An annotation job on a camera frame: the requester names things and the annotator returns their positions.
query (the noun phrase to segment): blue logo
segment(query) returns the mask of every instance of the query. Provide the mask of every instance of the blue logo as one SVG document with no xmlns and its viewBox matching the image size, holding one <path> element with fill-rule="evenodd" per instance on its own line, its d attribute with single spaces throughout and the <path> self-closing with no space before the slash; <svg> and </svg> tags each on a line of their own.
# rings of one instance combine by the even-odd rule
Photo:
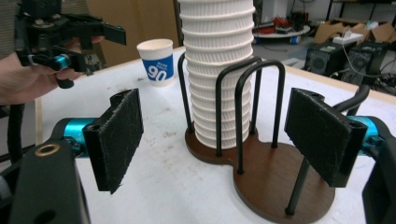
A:
<svg viewBox="0 0 396 224">
<path fill-rule="evenodd" d="M 173 55 L 160 60 L 143 60 L 148 79 L 153 81 L 164 81 L 174 74 Z"/>
</svg>

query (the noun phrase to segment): table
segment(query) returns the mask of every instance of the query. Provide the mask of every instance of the table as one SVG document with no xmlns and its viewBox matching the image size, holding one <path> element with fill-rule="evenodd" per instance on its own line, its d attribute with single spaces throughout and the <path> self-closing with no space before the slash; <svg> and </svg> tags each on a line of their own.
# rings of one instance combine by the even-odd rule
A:
<svg viewBox="0 0 396 224">
<path fill-rule="evenodd" d="M 175 49 L 175 63 L 182 52 L 183 48 Z M 269 67 L 262 76 L 257 128 L 264 142 L 272 139 L 272 130 L 263 127 L 272 127 L 274 120 L 265 113 L 275 111 L 275 73 L 277 70 Z M 350 98 L 357 89 L 287 67 L 279 134 L 279 142 L 284 143 L 290 142 L 283 128 L 291 87 L 316 91 L 326 96 L 329 105 Z M 140 91 L 145 132 L 122 186 L 113 195 L 98 191 L 89 159 L 77 159 L 92 223 L 270 223 L 239 198 L 231 166 L 204 163 L 190 154 L 184 140 L 187 123 L 178 80 L 167 87 L 152 87 L 140 60 L 83 77 L 73 89 L 57 89 L 38 99 L 37 143 L 48 139 L 58 120 L 100 117 L 109 107 L 111 95 L 133 88 Z M 381 118 L 396 135 L 396 97 L 372 91 L 359 114 Z M 332 208 L 318 223 L 365 222 L 361 190 L 373 164 L 370 158 L 358 157 L 347 187 L 336 190 Z"/>
<path fill-rule="evenodd" d="M 307 25 L 304 26 L 304 29 L 299 32 L 288 32 L 287 34 L 269 34 L 269 35 L 264 35 L 260 33 L 254 33 L 254 36 L 259 37 L 259 38 L 286 38 L 286 37 L 293 37 L 297 35 L 303 35 L 309 32 L 311 28 Z"/>
</svg>

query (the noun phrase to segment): person's hand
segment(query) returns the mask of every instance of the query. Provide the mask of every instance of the person's hand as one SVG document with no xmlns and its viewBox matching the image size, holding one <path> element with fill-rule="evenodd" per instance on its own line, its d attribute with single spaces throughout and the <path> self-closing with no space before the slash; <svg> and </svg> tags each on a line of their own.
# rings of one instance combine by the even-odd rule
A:
<svg viewBox="0 0 396 224">
<path fill-rule="evenodd" d="M 93 43 L 101 41 L 101 36 L 92 39 Z M 68 43 L 66 48 L 80 52 L 76 39 Z M 56 79 L 76 80 L 81 73 L 66 68 L 54 71 L 44 65 L 21 66 L 14 52 L 0 61 L 0 105 L 16 105 L 33 101 L 58 87 Z"/>
</svg>

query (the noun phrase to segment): cardboard box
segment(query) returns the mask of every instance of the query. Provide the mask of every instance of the cardboard box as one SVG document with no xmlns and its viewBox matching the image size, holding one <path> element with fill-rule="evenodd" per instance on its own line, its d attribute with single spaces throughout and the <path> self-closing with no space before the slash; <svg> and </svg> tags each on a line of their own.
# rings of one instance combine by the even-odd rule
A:
<svg viewBox="0 0 396 224">
<path fill-rule="evenodd" d="M 363 40 L 373 39 L 387 42 L 393 42 L 396 40 L 396 34 L 393 27 L 388 22 L 380 22 L 374 29 L 367 30 L 366 24 L 363 21 L 337 19 L 326 21 L 319 26 L 314 38 L 314 43 L 322 44 L 331 38 L 341 36 L 348 26 L 353 33 L 363 35 Z"/>
<path fill-rule="evenodd" d="M 108 66 L 139 59 L 136 45 L 140 42 L 167 38 L 179 47 L 173 0 L 87 0 L 90 14 L 119 25 L 126 31 L 127 46 L 102 41 L 100 47 Z"/>
</svg>

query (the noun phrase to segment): paper cup with blue logo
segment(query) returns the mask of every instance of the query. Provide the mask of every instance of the paper cup with blue logo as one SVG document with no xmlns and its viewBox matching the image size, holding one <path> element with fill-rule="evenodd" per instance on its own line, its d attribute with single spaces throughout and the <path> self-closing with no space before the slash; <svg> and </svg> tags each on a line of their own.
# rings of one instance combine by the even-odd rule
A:
<svg viewBox="0 0 396 224">
<path fill-rule="evenodd" d="M 153 86 L 163 87 L 174 79 L 173 41 L 152 39 L 137 45 L 140 58 L 145 65 L 148 79 Z"/>
</svg>

